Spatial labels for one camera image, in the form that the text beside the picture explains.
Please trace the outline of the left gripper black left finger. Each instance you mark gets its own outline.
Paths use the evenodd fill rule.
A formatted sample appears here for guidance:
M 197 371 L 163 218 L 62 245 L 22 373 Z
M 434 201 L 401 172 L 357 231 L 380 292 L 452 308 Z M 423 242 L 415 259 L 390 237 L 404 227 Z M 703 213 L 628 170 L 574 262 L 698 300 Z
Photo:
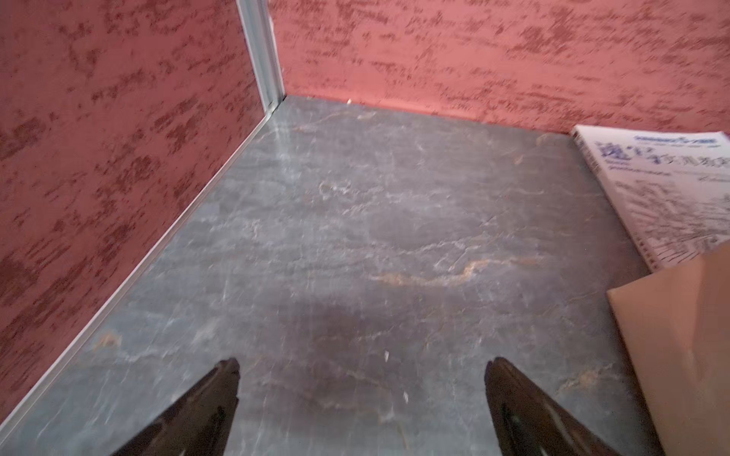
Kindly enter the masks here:
M 220 361 L 116 455 L 222 455 L 227 445 L 241 380 L 240 364 Z

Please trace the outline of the blue checkered paper bag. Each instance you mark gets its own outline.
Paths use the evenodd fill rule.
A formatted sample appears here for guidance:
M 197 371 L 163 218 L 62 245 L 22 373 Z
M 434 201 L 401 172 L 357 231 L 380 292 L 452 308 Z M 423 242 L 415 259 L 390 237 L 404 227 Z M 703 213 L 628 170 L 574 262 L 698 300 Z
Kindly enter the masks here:
M 668 455 L 729 452 L 729 245 L 608 291 Z

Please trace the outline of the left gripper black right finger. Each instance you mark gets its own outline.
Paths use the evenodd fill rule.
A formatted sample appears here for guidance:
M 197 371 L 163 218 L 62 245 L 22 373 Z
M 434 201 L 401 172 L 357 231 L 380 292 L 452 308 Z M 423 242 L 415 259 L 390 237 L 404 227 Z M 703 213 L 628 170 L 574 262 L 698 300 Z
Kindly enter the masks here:
M 504 455 L 618 455 L 508 359 L 489 361 L 484 382 Z

